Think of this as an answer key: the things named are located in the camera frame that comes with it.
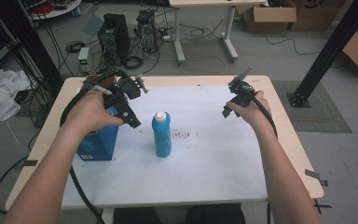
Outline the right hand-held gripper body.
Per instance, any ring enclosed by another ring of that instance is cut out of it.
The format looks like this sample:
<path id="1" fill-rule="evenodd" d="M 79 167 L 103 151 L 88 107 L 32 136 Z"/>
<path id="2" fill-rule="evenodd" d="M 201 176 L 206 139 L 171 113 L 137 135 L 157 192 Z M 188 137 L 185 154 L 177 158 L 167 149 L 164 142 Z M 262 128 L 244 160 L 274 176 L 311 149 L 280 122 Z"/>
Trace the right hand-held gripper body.
<path id="1" fill-rule="evenodd" d="M 255 98 L 255 89 L 237 77 L 228 83 L 228 88 L 231 93 L 235 94 L 231 102 L 241 107 L 247 107 Z"/>

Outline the blue cardboard box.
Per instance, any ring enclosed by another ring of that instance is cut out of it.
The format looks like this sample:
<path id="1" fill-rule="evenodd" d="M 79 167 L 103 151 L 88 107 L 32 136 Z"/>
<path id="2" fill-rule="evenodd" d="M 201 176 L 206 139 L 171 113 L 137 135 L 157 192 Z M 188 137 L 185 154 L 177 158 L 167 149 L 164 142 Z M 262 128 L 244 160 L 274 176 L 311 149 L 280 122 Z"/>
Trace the blue cardboard box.
<path id="1" fill-rule="evenodd" d="M 82 161 L 111 161 L 117 141 L 117 125 L 107 125 L 81 141 L 76 154 Z"/>

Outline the blue bottle with white cap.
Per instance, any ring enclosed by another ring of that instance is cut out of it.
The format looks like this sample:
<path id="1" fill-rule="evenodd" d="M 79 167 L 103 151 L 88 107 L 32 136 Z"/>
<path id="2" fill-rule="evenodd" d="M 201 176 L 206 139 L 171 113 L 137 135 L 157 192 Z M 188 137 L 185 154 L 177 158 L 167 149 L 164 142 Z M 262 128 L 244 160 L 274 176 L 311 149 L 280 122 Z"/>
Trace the blue bottle with white cap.
<path id="1" fill-rule="evenodd" d="M 160 158 L 167 158 L 171 153 L 172 141 L 170 124 L 170 114 L 165 111 L 157 112 L 152 120 L 156 152 Z"/>

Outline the person's right hand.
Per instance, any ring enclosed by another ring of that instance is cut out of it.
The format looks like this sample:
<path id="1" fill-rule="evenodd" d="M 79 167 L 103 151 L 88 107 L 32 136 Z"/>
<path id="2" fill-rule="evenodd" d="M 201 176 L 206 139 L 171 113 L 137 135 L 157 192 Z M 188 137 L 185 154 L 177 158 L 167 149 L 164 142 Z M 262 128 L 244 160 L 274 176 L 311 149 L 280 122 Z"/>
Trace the person's right hand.
<path id="1" fill-rule="evenodd" d="M 227 106 L 234 112 L 240 114 L 241 117 L 251 125 L 256 133 L 271 133 L 274 135 L 274 128 L 255 102 L 251 102 L 247 107 L 227 102 Z"/>

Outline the person's left hand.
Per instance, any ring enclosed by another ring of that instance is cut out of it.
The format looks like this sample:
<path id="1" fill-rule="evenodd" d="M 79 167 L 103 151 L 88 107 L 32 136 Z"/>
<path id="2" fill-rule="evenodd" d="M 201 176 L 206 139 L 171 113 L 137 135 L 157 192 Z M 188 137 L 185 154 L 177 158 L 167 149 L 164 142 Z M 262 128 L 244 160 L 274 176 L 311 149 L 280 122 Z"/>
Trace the person's left hand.
<path id="1" fill-rule="evenodd" d="M 63 124 L 70 133 L 83 137 L 107 125 L 123 125 L 121 118 L 111 116 L 103 105 L 103 94 L 88 91 L 70 110 Z"/>

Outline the open computer tower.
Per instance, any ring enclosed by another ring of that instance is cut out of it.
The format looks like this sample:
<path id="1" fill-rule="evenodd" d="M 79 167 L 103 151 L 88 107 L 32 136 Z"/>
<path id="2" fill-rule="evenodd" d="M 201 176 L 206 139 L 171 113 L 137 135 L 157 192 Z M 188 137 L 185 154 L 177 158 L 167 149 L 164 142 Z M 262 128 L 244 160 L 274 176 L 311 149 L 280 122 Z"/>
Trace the open computer tower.
<path id="1" fill-rule="evenodd" d="M 157 51 L 157 35 L 155 28 L 155 11 L 151 9 L 141 9 L 136 18 L 137 32 L 141 39 L 141 48 L 152 53 Z"/>

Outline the black computer tower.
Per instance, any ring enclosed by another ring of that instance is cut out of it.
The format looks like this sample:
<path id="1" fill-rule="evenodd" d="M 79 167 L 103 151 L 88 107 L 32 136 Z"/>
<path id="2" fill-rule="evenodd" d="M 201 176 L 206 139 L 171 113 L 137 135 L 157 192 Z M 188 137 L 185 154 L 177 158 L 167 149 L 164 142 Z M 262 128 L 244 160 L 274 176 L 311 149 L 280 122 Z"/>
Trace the black computer tower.
<path id="1" fill-rule="evenodd" d="M 105 57 L 117 63 L 122 63 L 129 57 L 131 41 L 123 14 L 104 14 L 97 36 Z"/>

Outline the open cardboard box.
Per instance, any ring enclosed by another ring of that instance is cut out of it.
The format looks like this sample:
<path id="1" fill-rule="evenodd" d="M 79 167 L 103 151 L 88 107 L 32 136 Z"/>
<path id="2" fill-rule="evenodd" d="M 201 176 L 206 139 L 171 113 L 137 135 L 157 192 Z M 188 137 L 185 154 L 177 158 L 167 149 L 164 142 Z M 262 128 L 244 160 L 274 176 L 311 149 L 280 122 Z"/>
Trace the open cardboard box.
<path id="1" fill-rule="evenodd" d="M 278 7 L 265 4 L 236 7 L 244 29 L 247 32 L 286 31 L 290 23 L 296 22 L 296 6 L 291 0 L 279 1 Z"/>

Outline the white power supply unit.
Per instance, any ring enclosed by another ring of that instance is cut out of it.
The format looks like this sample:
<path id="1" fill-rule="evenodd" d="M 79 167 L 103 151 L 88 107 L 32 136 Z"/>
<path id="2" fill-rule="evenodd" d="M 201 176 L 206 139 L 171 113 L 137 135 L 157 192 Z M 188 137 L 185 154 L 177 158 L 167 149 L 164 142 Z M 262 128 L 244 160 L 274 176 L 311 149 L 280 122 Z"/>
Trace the white power supply unit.
<path id="1" fill-rule="evenodd" d="M 81 48 L 77 58 L 79 68 L 84 73 L 87 73 L 90 70 L 89 52 L 90 49 L 88 47 Z"/>

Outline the white paper sheet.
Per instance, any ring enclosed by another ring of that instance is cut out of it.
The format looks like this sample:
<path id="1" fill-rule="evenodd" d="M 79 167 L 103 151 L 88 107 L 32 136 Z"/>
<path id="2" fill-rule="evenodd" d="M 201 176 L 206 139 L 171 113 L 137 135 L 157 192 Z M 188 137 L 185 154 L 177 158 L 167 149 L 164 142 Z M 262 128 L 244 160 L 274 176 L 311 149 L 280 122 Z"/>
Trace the white paper sheet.
<path id="1" fill-rule="evenodd" d="M 111 161 L 73 162 L 100 207 L 228 203 L 267 198 L 259 146 L 249 124 L 224 117 L 226 86 L 152 87 L 130 106 L 141 125 L 119 128 Z M 171 117 L 172 149 L 157 156 L 152 120 Z"/>

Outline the black metal stand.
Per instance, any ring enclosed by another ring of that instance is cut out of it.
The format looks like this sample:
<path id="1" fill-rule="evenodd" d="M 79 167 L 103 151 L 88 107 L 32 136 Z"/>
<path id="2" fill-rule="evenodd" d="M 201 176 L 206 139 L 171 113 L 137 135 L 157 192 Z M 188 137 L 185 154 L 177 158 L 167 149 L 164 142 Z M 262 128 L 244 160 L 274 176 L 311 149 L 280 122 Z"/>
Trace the black metal stand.
<path id="1" fill-rule="evenodd" d="M 289 94 L 291 107 L 304 107 L 312 92 L 322 80 L 338 54 L 346 47 L 358 30 L 358 0 L 354 0 L 344 14 L 323 49 L 300 82 L 296 90 Z"/>

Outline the large cardboard box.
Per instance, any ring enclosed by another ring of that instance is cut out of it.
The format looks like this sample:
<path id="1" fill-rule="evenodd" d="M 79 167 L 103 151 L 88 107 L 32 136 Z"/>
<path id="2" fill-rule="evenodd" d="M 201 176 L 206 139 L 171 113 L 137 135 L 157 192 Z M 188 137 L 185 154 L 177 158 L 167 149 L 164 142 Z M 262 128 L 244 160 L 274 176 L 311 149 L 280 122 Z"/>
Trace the large cardboard box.
<path id="1" fill-rule="evenodd" d="M 293 32 L 326 30 L 346 0 L 291 0 L 296 6 L 296 21 L 288 25 Z"/>

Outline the round white table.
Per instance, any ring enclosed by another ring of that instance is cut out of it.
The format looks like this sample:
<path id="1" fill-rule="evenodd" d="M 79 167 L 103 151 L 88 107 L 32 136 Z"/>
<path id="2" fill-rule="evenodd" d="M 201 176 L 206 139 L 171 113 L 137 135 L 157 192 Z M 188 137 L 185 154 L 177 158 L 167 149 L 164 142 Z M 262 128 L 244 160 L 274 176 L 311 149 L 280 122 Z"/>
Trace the round white table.
<path id="1" fill-rule="evenodd" d="M 65 5 L 52 5 L 47 2 L 44 5 L 39 5 L 30 9 L 30 16 L 33 20 L 44 20 L 59 17 L 61 15 L 71 13 L 74 17 L 81 15 L 79 6 L 81 0 L 62 0 Z"/>

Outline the person's legs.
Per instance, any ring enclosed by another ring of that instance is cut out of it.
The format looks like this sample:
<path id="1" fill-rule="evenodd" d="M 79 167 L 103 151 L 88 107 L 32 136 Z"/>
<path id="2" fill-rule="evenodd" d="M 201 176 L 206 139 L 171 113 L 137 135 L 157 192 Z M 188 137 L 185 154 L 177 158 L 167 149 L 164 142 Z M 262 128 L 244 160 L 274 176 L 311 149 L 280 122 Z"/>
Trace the person's legs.
<path id="1" fill-rule="evenodd" d="M 239 203 L 117 208 L 113 224 L 246 224 Z"/>

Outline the white cloth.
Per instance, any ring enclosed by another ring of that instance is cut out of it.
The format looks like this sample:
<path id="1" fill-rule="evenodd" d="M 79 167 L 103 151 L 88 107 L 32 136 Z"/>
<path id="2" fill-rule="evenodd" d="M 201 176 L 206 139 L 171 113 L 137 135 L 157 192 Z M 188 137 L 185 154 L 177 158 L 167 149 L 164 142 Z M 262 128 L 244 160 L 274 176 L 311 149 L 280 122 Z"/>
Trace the white cloth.
<path id="1" fill-rule="evenodd" d="M 13 117 L 21 109 L 15 97 L 20 91 L 30 88 L 30 79 L 23 71 L 0 69 L 0 122 Z"/>

